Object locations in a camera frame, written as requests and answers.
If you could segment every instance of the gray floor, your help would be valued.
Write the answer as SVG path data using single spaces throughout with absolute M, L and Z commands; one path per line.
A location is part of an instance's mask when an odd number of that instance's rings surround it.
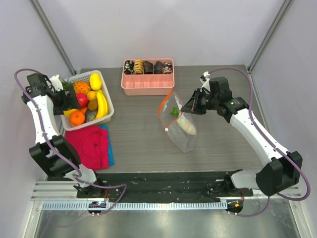
M 187 102 L 194 89 L 201 87 L 199 77 L 221 66 L 175 67 L 175 90 Z M 246 70 L 244 65 L 234 67 Z M 165 96 L 126 96 L 121 88 L 122 68 L 98 69 L 103 74 L 114 106 L 107 123 L 115 164 L 102 172 L 227 171 L 259 169 L 260 160 L 244 137 L 216 112 L 194 115 L 198 131 L 196 148 L 184 154 L 168 138 L 158 119 L 158 108 Z M 235 71 L 216 72 L 225 76 L 234 97 L 249 101 L 246 78 Z M 262 121 L 258 105 L 254 112 Z
M 266 199 L 245 201 L 246 214 L 260 211 Z M 36 238 L 299 238 L 289 203 L 272 199 L 269 209 L 254 218 L 222 210 L 114 211 L 86 217 L 86 211 L 43 211 Z

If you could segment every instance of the white basket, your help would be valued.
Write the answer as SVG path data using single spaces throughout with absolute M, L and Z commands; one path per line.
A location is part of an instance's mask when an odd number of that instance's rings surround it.
M 99 119 L 96 119 L 96 120 L 93 120 L 93 121 L 90 121 L 90 122 L 86 122 L 86 123 L 78 125 L 78 126 L 73 126 L 69 122 L 68 117 L 65 117 L 64 115 L 61 115 L 61 121 L 63 123 L 63 126 L 64 126 L 65 130 L 78 130 L 80 128 L 84 128 L 84 127 L 87 127 L 87 126 L 90 126 L 90 125 L 94 125 L 94 124 L 100 125 L 100 124 L 106 123 L 106 122 L 111 120 L 111 117 L 112 117 L 112 115 L 114 113 L 114 109 L 113 109 L 112 101 L 111 101 L 111 98 L 109 96 L 109 92 L 107 90 L 104 78 L 103 78 L 103 76 L 102 76 L 100 71 L 93 70 L 93 71 L 89 71 L 89 72 L 86 72 L 86 73 L 81 73 L 79 75 L 75 75 L 75 76 L 72 76 L 72 77 L 68 78 L 66 81 L 69 82 L 69 83 L 74 83 L 76 81 L 84 81 L 84 82 L 89 83 L 90 75 L 92 75 L 93 73 L 98 73 L 100 75 L 101 81 L 103 83 L 103 85 L 101 87 L 101 90 L 103 91 L 104 96 L 106 98 L 106 101 L 108 103 L 109 114 L 107 116 L 102 117 L 102 118 L 99 118 Z

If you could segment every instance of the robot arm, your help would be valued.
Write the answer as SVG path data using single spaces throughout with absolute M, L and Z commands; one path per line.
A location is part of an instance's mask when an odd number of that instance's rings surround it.
M 41 111 L 44 131 L 48 140 L 61 154 L 69 159 L 81 172 L 81 180 L 96 185 L 103 185 L 103 182 L 97 179 L 93 170 L 86 168 L 81 164 L 80 157 L 76 149 L 59 134 L 54 115 L 63 114 L 71 108 L 80 108 L 77 101 L 74 88 L 70 86 L 64 89 L 59 75 L 50 79 L 41 73 L 34 73 L 27 77 L 30 84 L 26 91 L 38 105 Z M 69 178 L 78 183 L 74 186 L 77 190 L 86 195 L 100 197 L 103 196 L 104 190 L 86 183 L 79 182 L 73 176 L 77 172 L 68 163 L 62 160 L 58 155 L 52 154 L 47 145 L 41 129 L 41 121 L 37 109 L 34 104 L 25 96 L 22 101 L 27 104 L 32 112 L 35 129 L 36 140 L 35 146 L 29 149 L 31 157 L 43 169 L 43 171 L 51 177 Z
M 249 105 L 240 97 L 233 98 L 228 80 L 224 77 L 208 78 L 206 72 L 201 76 L 203 86 L 196 89 L 189 102 L 181 109 L 182 112 L 203 115 L 207 110 L 215 110 L 218 115 L 235 127 L 250 143 L 259 156 L 264 168 L 261 171 L 241 170 L 231 176 L 235 188 L 260 189 L 265 195 L 272 196 L 298 183 L 299 172 L 275 150 L 279 148 L 287 154 L 300 168 L 302 157 L 295 151 L 290 153 L 281 146 L 252 113 L 250 118 Z M 274 147 L 264 138 L 274 143 Z

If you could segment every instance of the pink container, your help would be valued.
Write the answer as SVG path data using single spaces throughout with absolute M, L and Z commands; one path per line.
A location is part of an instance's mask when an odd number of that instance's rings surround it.
M 124 73 L 122 70 L 121 87 L 127 96 L 141 95 L 167 95 L 174 88 L 174 61 L 172 59 L 141 59 L 151 62 L 154 66 L 157 61 L 172 63 L 172 74 L 132 74 Z

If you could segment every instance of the red cloth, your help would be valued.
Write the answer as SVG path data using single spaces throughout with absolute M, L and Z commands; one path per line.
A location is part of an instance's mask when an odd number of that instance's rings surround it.
M 75 147 L 85 167 L 92 170 L 109 167 L 107 130 L 93 125 L 67 131 L 65 137 Z

